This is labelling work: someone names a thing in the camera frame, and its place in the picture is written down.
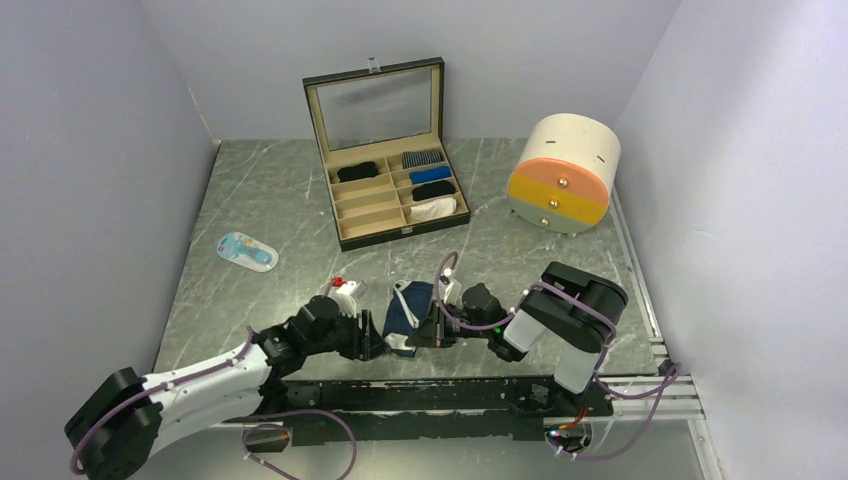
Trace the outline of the navy white underwear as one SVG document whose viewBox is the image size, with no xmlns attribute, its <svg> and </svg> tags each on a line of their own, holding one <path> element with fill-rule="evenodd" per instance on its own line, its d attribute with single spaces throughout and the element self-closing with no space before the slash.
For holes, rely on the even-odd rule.
<svg viewBox="0 0 848 480">
<path fill-rule="evenodd" d="M 427 318 L 433 285 L 400 280 L 392 284 L 382 337 L 389 349 L 402 358 L 414 358 L 416 347 L 406 345 Z"/>
</svg>

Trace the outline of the black underwear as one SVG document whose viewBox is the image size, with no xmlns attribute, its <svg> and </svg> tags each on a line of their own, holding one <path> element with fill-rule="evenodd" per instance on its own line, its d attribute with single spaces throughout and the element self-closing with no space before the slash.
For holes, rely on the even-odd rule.
<svg viewBox="0 0 848 480">
<path fill-rule="evenodd" d="M 379 167 L 375 161 L 366 161 L 340 168 L 337 178 L 340 183 L 373 178 L 380 174 Z"/>
</svg>

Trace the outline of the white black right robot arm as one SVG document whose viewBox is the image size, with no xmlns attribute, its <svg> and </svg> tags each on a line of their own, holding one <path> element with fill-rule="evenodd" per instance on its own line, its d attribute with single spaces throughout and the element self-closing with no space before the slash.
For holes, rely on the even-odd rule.
<svg viewBox="0 0 848 480">
<path fill-rule="evenodd" d="M 551 405 L 564 415 L 583 407 L 628 303 L 622 287 L 551 262 L 517 305 L 506 309 L 482 283 L 462 288 L 454 265 L 450 257 L 441 268 L 427 315 L 401 338 L 403 345 L 448 348 L 459 339 L 482 338 L 499 359 L 519 362 L 544 334 L 555 335 L 563 345 L 549 389 Z"/>
</svg>

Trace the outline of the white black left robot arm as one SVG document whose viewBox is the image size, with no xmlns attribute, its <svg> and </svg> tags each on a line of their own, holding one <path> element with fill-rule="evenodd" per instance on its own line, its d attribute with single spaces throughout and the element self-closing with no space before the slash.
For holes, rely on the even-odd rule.
<svg viewBox="0 0 848 480">
<path fill-rule="evenodd" d="M 214 424 L 278 421 L 288 415 L 286 376 L 337 353 L 367 362 L 387 347 L 369 310 L 348 313 L 312 297 L 284 323 L 249 329 L 239 346 L 163 373 L 112 373 L 66 423 L 70 470 L 89 479 L 127 479 L 164 447 Z"/>
</svg>

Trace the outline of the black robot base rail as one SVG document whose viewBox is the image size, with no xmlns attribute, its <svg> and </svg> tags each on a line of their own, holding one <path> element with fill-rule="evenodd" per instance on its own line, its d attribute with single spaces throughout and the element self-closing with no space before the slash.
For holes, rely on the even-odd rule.
<svg viewBox="0 0 848 480">
<path fill-rule="evenodd" d="M 248 420 L 280 421 L 297 446 L 359 441 L 509 437 L 536 441 L 576 419 L 609 417 L 613 406 L 597 386 L 572 394 L 550 376 L 385 381 L 285 380 Z"/>
</svg>

